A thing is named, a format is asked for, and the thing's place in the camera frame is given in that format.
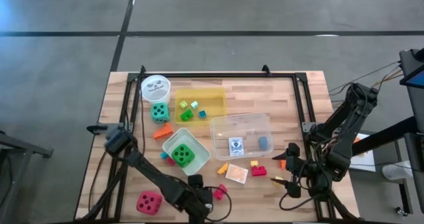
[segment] wooden table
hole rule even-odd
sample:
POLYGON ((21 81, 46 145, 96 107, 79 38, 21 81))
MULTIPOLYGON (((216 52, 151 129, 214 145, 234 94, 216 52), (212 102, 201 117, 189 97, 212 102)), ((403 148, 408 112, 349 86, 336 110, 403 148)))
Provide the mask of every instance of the wooden table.
MULTIPOLYGON (((324 73, 321 71, 306 72, 309 82, 309 89, 312 97, 313 108, 318 122, 325 121, 333 112, 331 106, 327 84, 325 83, 324 73)), ((103 106, 99 122, 117 123, 121 112, 125 84, 127 80, 126 72, 113 72, 109 77, 107 90, 104 97, 103 106)), ((287 78, 170 78, 172 83, 172 100, 169 104, 170 115, 174 117, 174 98, 175 91, 183 87, 224 87, 227 97, 227 114, 234 115, 239 113, 265 113, 270 118, 272 136, 274 138, 274 151, 272 154, 258 158, 244 158, 232 160, 231 164, 250 169, 250 161, 258 160, 260 165, 266 167, 268 175, 261 177, 252 177, 250 174, 245 185, 228 180, 224 175, 218 175, 217 170, 225 163, 215 159, 212 155, 210 161, 199 171, 203 175, 203 181, 206 186, 218 186, 224 184, 228 188, 228 193, 233 201, 233 210, 225 221, 240 222, 271 222, 271 221, 315 221, 316 214, 313 202, 293 211, 282 211, 278 207, 280 197, 286 192, 283 187, 272 185, 270 178, 281 176, 290 179, 290 173, 280 168, 279 162, 271 160, 271 157, 283 153, 289 142, 296 142, 301 147, 301 157, 305 158, 303 141, 299 126, 299 117, 295 103, 293 83, 287 78)), ((303 100, 303 110, 307 113, 306 102, 303 89, 300 89, 303 100)), ((142 144, 141 139, 141 102, 138 103, 138 113, 136 117, 134 135, 138 139, 138 145, 142 144)), ((166 174, 173 174, 177 177, 187 180, 186 175, 177 166, 169 166, 161 160, 162 143, 166 139, 154 140, 153 132, 160 128, 152 122, 150 118, 150 104, 143 102, 144 106, 144 125, 146 131, 146 157, 160 171, 166 174)), ((171 122, 174 131, 179 126, 171 122)), ((186 127, 189 131, 210 151, 213 143, 210 137, 209 125, 202 127, 186 127)), ((76 218, 82 217, 87 213, 87 203, 89 189, 93 181, 93 176, 101 155, 103 154, 103 144, 105 137, 98 135, 95 137, 91 155, 88 162, 87 172, 79 199, 76 218)), ((111 157, 106 156, 100 167, 91 205, 93 205, 103 193, 109 175, 111 157)), ((136 201, 144 190, 153 190, 159 192, 159 189, 147 180, 141 173, 134 168, 129 168, 127 182, 125 187, 123 208, 121 212, 122 222, 186 222, 188 216, 185 212, 179 213, 168 203, 162 202, 162 206, 157 215, 149 216, 136 210, 136 201)), ((341 182, 333 184, 333 190, 338 195, 343 204, 354 215, 358 216, 358 207, 356 204, 350 177, 347 174, 341 182)), ((115 209, 117 189, 111 202, 109 215, 113 215, 115 209)), ((302 190, 302 197, 299 199, 286 198, 283 206, 291 207, 307 199, 309 196, 305 190, 302 190)), ((214 200, 214 211, 209 218, 218 219, 223 217, 229 208, 227 199, 221 201, 214 200)))

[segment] gray floor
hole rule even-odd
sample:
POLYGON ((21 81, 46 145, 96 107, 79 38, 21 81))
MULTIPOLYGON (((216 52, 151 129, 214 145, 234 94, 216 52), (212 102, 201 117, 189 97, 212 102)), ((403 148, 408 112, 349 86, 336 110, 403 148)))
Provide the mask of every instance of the gray floor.
MULTIPOLYGON (((119 31, 128 0, 0 0, 0 31, 119 31)), ((135 0, 129 30, 422 30, 424 0, 135 0)), ((34 157, 16 223, 70 221, 118 38, 0 38, 0 130, 54 148, 34 157)), ((424 47, 422 36, 126 38, 118 71, 323 70, 329 88, 424 47)), ((372 85, 391 68, 361 80, 372 85)), ((397 80, 383 85, 363 128, 379 131, 412 114, 397 80)), ((393 213, 397 186, 352 172, 360 214, 393 213)))

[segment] red lego brick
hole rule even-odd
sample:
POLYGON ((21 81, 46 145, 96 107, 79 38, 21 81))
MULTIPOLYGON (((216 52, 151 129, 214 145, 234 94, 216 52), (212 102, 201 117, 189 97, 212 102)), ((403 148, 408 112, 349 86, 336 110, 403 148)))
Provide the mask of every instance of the red lego brick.
POLYGON ((266 169, 263 166, 253 166, 252 167, 252 176, 263 176, 266 175, 266 169))
POLYGON ((137 211, 156 215, 162 203, 162 196, 155 192, 143 191, 137 201, 137 211))
POLYGON ((166 158, 166 162, 168 162, 168 164, 170 166, 174 166, 175 165, 175 161, 171 157, 167 157, 166 158))
MULTIPOLYGON (((227 188, 223 185, 223 184, 221 184, 218 188, 221 188, 222 190, 224 190, 225 192, 227 192, 227 188)), ((221 200, 223 197, 224 197, 224 192, 222 192, 221 190, 219 190, 219 189, 217 189, 217 191, 215 191, 214 193, 213 193, 213 196, 216 198, 216 199, 218 199, 218 200, 221 200)))

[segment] green cube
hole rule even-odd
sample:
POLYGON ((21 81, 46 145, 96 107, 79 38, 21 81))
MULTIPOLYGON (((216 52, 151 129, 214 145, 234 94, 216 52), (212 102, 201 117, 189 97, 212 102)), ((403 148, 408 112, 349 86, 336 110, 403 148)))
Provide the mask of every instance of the green cube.
POLYGON ((186 167, 193 159, 195 155, 193 151, 186 145, 180 144, 174 151, 172 151, 172 159, 180 166, 181 168, 186 167))
POLYGON ((152 115, 153 122, 155 123, 160 124, 170 121, 170 113, 166 103, 153 104, 150 109, 150 114, 152 115))
POLYGON ((180 117, 182 121, 188 121, 190 118, 193 117, 193 111, 191 111, 191 109, 188 109, 186 112, 182 113, 180 117))

